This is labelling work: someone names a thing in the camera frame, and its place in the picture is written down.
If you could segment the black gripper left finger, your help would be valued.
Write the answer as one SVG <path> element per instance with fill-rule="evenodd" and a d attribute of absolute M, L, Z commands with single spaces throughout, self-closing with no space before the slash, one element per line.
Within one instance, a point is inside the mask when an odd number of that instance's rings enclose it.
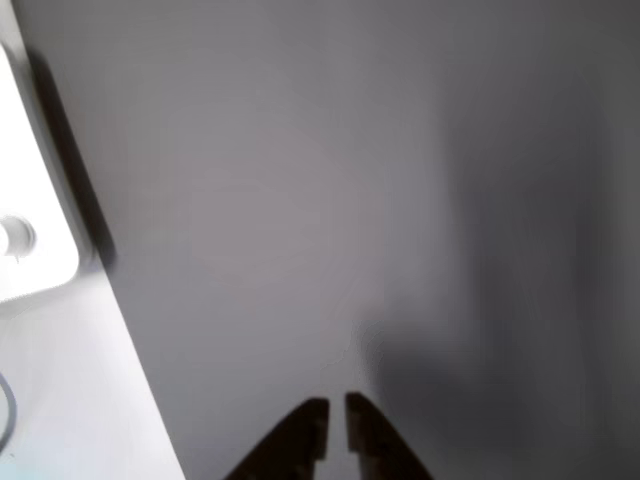
<path fill-rule="evenodd" d="M 330 402 L 309 398 L 287 414 L 226 479 L 313 479 L 325 459 Z"/>

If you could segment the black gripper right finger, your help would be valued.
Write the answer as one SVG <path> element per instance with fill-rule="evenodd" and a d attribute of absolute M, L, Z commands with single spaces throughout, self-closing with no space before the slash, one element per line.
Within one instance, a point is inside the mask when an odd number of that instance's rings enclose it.
<path fill-rule="evenodd" d="M 359 392 L 345 396 L 348 449 L 365 480 L 433 480 L 385 415 Z"/>

